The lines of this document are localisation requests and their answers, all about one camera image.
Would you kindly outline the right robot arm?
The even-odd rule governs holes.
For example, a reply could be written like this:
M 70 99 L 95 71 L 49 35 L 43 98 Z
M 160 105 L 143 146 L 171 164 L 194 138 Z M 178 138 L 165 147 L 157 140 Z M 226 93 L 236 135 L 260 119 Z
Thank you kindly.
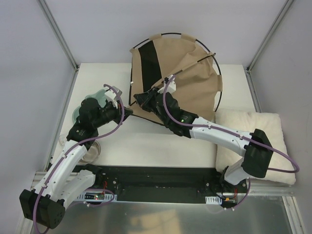
M 157 88 L 135 94 L 134 98 L 142 110 L 154 113 L 175 135 L 206 140 L 241 156 L 239 161 L 223 170 L 219 180 L 222 191 L 231 192 L 249 177 L 266 176 L 273 152 L 263 130 L 255 129 L 250 133 L 215 124 L 181 109 L 171 94 L 161 94 Z

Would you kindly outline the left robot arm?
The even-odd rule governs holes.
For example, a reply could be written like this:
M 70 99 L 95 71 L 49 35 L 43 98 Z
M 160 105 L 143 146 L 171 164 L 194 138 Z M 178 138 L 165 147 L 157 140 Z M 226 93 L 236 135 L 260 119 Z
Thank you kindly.
M 35 229 L 39 224 L 48 230 L 56 228 L 66 209 L 83 191 L 102 186 L 103 178 L 95 168 L 81 170 L 71 181 L 67 179 L 99 138 L 98 128 L 111 121 L 120 126 L 133 111 L 115 100 L 106 101 L 101 107 L 95 98 L 89 97 L 81 102 L 78 113 L 56 162 L 32 190 L 23 190 L 19 196 L 24 217 L 33 221 Z

